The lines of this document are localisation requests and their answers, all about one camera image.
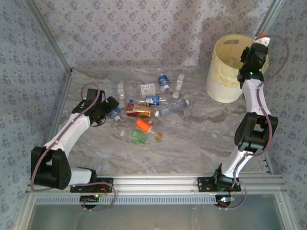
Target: trash can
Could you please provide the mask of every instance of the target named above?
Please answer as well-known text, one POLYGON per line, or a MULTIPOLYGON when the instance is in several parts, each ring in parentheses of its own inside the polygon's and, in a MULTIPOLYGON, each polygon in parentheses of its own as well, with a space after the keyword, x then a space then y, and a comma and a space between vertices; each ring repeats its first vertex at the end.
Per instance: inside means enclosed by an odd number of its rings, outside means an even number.
MULTIPOLYGON (((242 94, 237 81, 238 70, 243 50, 251 46, 253 39, 244 35, 232 34, 221 37, 215 44, 209 74, 206 82, 206 91, 209 96, 222 103, 231 103, 242 94)), ((269 65, 268 56, 261 69, 266 71, 269 65)))

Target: green object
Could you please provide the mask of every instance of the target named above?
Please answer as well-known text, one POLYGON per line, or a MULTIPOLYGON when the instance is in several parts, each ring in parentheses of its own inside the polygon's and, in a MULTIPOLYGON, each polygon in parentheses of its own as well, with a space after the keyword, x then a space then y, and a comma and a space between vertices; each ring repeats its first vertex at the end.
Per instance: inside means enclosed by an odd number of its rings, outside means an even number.
POLYGON ((139 130, 134 130, 131 137, 131 142, 135 144, 148 144, 148 135, 146 133, 142 133, 139 130))

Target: marble surface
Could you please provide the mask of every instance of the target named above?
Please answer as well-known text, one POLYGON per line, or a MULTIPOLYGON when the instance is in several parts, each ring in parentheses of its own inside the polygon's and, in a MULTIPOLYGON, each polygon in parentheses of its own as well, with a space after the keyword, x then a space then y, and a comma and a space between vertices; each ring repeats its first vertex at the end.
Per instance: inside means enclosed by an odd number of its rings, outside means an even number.
MULTIPOLYGON (((137 95, 139 84, 156 82, 162 73, 169 76, 171 89, 178 75, 185 74, 181 96, 190 100, 183 112, 151 118, 155 130, 163 134, 162 140, 152 140, 147 146, 130 143, 137 118, 122 111, 120 123, 109 118, 104 125, 83 133, 70 152, 71 167, 89 167, 99 174, 214 172, 230 155, 246 109, 243 97, 230 104, 209 97, 205 91, 207 69, 74 70, 59 127, 81 100, 80 89, 86 83, 94 81, 106 91, 106 97, 118 98, 117 84, 122 82, 129 99, 137 95), (120 136, 122 130, 126 131, 124 137, 120 136)), ((244 171, 266 171, 262 158, 250 160, 244 171)))

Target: patterned wallpaper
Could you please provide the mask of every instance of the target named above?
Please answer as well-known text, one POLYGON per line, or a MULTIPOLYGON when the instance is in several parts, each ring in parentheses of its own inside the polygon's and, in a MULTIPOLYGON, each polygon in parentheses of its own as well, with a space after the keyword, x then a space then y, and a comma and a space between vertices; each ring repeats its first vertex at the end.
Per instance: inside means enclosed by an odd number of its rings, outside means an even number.
POLYGON ((209 66, 272 0, 35 0, 71 68, 209 66))
POLYGON ((0 229, 11 230, 30 153, 49 134, 64 70, 22 0, 1 0, 0 9, 0 229))
MULTIPOLYGON (((265 86, 270 111, 279 118, 270 156, 275 173, 285 177, 301 229, 307 229, 306 0, 287 0, 270 34, 284 37, 290 46, 288 64, 281 74, 265 86)), ((273 40, 269 52, 268 73, 273 74, 283 61, 285 48, 273 40)))

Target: glass panel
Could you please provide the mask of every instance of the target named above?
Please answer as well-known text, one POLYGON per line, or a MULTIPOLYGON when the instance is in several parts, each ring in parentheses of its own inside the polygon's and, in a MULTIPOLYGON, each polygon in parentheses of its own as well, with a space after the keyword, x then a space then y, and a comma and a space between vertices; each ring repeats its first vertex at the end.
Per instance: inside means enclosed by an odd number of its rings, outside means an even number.
POLYGON ((284 229, 274 195, 249 195, 242 207, 118 205, 88 212, 80 205, 37 205, 28 230, 274 230, 284 229))

